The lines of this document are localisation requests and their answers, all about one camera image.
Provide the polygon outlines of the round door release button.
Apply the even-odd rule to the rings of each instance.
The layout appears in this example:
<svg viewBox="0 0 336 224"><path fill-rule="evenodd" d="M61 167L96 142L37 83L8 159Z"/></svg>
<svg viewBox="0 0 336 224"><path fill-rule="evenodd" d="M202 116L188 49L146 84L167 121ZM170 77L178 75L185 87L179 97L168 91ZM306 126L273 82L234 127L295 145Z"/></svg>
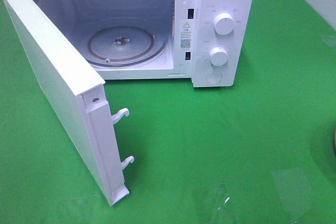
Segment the round door release button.
<svg viewBox="0 0 336 224"><path fill-rule="evenodd" d="M222 73L218 71L213 71L206 76L206 80L211 84L218 84L222 80Z"/></svg>

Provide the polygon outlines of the white round knob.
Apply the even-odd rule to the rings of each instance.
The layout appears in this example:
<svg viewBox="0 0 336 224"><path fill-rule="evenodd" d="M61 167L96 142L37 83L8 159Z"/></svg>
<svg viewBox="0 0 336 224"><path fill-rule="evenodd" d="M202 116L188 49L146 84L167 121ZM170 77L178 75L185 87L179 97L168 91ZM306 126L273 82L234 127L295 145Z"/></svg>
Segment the white round knob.
<svg viewBox="0 0 336 224"><path fill-rule="evenodd" d="M222 12L216 15L213 20L214 29L219 35L228 35L234 30L234 15L228 12Z"/></svg>
<svg viewBox="0 0 336 224"><path fill-rule="evenodd" d="M224 65L228 61L228 52L223 47L213 48L209 55L211 64L216 67Z"/></svg>

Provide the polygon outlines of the white microwave door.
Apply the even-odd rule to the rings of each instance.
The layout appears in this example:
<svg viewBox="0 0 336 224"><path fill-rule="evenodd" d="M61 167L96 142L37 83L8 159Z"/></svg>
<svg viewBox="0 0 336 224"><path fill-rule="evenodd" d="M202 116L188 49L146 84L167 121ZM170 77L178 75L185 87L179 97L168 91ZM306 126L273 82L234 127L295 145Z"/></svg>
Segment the white microwave door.
<svg viewBox="0 0 336 224"><path fill-rule="evenodd" d="M129 191L114 125L129 110L111 114L104 80L33 0L4 0L40 88L110 205Z"/></svg>

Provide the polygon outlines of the glass microwave turntable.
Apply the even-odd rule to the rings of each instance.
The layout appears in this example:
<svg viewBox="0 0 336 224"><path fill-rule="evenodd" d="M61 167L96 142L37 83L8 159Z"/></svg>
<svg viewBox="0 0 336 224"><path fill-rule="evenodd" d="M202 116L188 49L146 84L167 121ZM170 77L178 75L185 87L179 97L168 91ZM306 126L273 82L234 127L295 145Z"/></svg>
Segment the glass microwave turntable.
<svg viewBox="0 0 336 224"><path fill-rule="evenodd" d="M88 52L82 55L96 66L133 66L160 54L171 36L170 21L135 17L112 18L90 37Z"/></svg>

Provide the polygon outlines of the white microwave oven body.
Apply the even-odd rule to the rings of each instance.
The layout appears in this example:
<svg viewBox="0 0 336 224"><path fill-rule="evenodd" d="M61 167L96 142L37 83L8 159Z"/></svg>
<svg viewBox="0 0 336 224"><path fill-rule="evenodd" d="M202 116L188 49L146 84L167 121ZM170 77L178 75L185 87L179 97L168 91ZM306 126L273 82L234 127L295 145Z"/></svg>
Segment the white microwave oven body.
<svg viewBox="0 0 336 224"><path fill-rule="evenodd" d="M231 86L236 69L252 0L33 0L50 21L82 55L88 52L90 37L102 29L108 19L135 17L170 21L172 36L154 58L127 67L101 67L83 58L106 80L189 78L195 87ZM213 20L219 13L234 15L234 30L219 35ZM223 47L226 64L216 67L210 51ZM218 84L206 76L218 71Z"/></svg>

